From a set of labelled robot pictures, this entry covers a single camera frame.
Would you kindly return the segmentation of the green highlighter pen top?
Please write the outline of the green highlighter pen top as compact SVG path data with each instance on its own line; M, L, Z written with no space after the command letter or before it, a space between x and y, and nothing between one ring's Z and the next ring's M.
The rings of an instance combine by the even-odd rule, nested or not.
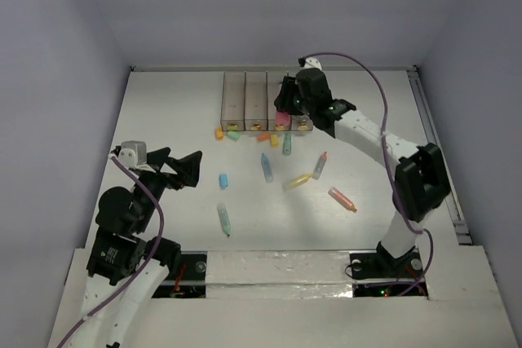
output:
M283 138L282 154L284 156L290 156L292 153L292 134L286 132Z

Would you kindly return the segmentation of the blue pen cap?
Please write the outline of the blue pen cap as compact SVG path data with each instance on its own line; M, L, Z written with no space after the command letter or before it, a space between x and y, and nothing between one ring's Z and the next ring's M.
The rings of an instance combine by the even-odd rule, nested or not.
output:
M228 176L226 174L219 175L219 187L224 190L228 187Z

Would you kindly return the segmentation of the blue highlighter pen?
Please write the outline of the blue highlighter pen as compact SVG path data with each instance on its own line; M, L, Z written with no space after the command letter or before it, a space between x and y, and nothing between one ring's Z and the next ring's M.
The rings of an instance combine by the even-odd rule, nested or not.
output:
M261 156L261 166L263 169L263 175L264 175L266 183L272 183L273 182L272 167L271 167L268 157L264 153Z

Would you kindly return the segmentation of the grey orange-tip highlighter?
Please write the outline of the grey orange-tip highlighter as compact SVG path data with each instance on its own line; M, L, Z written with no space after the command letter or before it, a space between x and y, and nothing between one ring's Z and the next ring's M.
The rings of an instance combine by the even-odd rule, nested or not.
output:
M318 161L315 165L315 168L312 172L312 178L315 179L315 180L318 180L322 174L322 171L325 167L325 163L327 162L327 152L323 152L319 158L318 158Z

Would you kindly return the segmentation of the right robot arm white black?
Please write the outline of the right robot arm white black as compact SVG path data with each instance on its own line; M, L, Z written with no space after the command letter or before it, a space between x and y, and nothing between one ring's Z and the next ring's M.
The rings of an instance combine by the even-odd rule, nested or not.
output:
M308 117L315 128L352 145L386 170L395 214L376 250L366 254L358 280L398 275L414 251L424 222L451 192L441 149L404 140L376 124L345 99L333 97L326 75L318 68L303 68L286 76L274 101L276 110Z

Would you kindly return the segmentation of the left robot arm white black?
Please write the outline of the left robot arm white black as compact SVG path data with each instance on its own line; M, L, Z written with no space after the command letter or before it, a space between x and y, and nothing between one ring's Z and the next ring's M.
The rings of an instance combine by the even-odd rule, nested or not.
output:
M165 190L196 187L203 154L176 159L170 148L149 152L144 142L126 141L108 155L133 182L102 193L95 216L97 231L86 264L80 319L60 347L123 347L139 313L162 281L182 269L179 243L164 237Z

